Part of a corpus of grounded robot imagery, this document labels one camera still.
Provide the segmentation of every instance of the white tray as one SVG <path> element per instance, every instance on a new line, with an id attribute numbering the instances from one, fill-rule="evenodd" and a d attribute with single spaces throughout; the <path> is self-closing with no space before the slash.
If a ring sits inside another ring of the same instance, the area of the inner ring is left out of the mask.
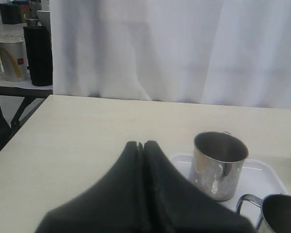
<path id="1" fill-rule="evenodd" d="M 177 153 L 169 160 L 185 178 L 189 177 L 192 154 Z M 247 159 L 243 164 L 235 195 L 230 200 L 219 203 L 235 211 L 238 199 L 244 194 L 254 194 L 264 198 L 272 193 L 288 193 L 288 191 L 269 165 L 258 160 Z M 254 225 L 257 223 L 259 213 L 258 207 L 248 202 L 243 203 L 242 215 L 248 217 Z"/>

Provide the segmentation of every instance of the mug rim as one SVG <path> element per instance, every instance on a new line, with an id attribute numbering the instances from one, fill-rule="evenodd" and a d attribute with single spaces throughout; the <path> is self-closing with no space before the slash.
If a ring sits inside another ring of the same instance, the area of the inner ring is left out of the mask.
<path id="1" fill-rule="evenodd" d="M 237 141 L 239 141 L 239 142 L 244 146 L 244 148 L 245 148 L 245 150 L 246 150 L 246 156 L 245 156 L 243 159 L 241 159 L 241 160 L 239 160 L 239 161 L 236 161 L 236 162 L 226 162 L 226 161 L 221 161 L 221 160 L 218 160 L 218 159 L 211 158 L 210 156 L 208 156 L 208 155 L 206 155 L 205 153 L 201 152 L 200 149 L 196 146 L 196 143 L 195 143 L 195 142 L 196 142 L 196 138 L 197 138 L 198 136 L 200 136 L 201 134 L 204 134 L 204 133 L 224 133 L 224 134 L 226 134 L 226 135 L 229 135 L 229 136 L 233 137 L 234 139 L 236 139 Z M 203 131 L 203 132 L 200 132 L 200 133 L 198 133 L 198 134 L 194 137 L 193 144 L 194 144 L 194 148 L 195 148 L 196 150 L 198 150 L 198 152 L 200 152 L 202 155 L 204 155 L 205 157 L 207 157 L 207 158 L 209 158 L 209 159 L 211 159 L 211 160 L 214 160 L 214 161 L 217 161 L 217 162 L 220 162 L 220 163 L 225 163 L 225 164 L 237 164 L 237 163 L 241 163 L 241 162 L 243 162 L 243 161 L 246 160 L 246 159 L 248 158 L 248 156 L 249 156 L 249 149 L 248 149 L 248 147 L 246 146 L 246 144 L 245 144 L 243 141 L 241 141 L 239 138 L 237 138 L 237 137 L 233 136 L 232 134 L 230 134 L 230 133 L 228 133 L 228 132 L 225 132 L 225 131 Z"/>
<path id="2" fill-rule="evenodd" d="M 289 197 L 289 198 L 291 198 L 291 194 L 286 194 L 286 193 L 272 193 L 272 194 L 269 194 L 269 195 L 267 195 L 266 197 L 264 197 L 264 198 L 262 199 L 262 204 L 261 204 L 261 215 L 262 215 L 262 218 L 263 218 L 265 224 L 268 226 L 268 228 L 269 228 L 273 233 L 276 233 L 276 232 L 271 228 L 271 226 L 268 224 L 268 222 L 267 222 L 267 220 L 266 220 L 266 218 L 265 218 L 265 216 L 264 216 L 264 212 L 263 212 L 263 203 L 264 203 L 264 201 L 267 200 L 268 198 L 275 197 L 275 196 L 285 196 L 285 197 Z"/>

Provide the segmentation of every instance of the white curtain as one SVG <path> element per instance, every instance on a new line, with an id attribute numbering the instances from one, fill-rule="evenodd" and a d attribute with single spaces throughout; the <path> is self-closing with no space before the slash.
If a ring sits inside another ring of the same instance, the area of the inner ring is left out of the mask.
<path id="1" fill-rule="evenodd" d="M 54 93 L 291 108 L 291 0 L 52 0 Z"/>

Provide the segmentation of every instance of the cup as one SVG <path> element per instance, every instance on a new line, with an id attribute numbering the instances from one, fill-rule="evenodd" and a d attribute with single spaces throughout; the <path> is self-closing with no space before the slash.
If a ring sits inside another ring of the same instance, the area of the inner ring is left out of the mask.
<path id="1" fill-rule="evenodd" d="M 243 195 L 236 207 L 240 214 L 242 204 L 248 201 L 261 209 L 258 233 L 291 233 L 291 195 L 271 194 L 264 199 L 254 195 Z"/>
<path id="2" fill-rule="evenodd" d="M 0 58 L 5 78 L 10 82 L 20 82 L 27 76 L 27 58 L 22 37 L 0 39 Z"/>
<path id="3" fill-rule="evenodd" d="M 194 153 L 189 180 L 217 201 L 233 197 L 247 146 L 226 132 L 203 132 L 194 139 Z"/>

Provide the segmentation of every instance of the metal mug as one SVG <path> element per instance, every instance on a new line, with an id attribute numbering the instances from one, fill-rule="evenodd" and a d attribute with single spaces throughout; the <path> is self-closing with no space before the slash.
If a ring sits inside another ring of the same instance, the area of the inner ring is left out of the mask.
<path id="1" fill-rule="evenodd" d="M 236 207 L 240 214 L 242 204 L 248 201 L 261 209 L 258 233 L 291 233 L 291 195 L 271 194 L 264 199 L 254 195 L 243 195 Z"/>
<path id="2" fill-rule="evenodd" d="M 233 197 L 248 157 L 247 146 L 227 132 L 203 132 L 194 138 L 189 180 L 217 201 Z"/>

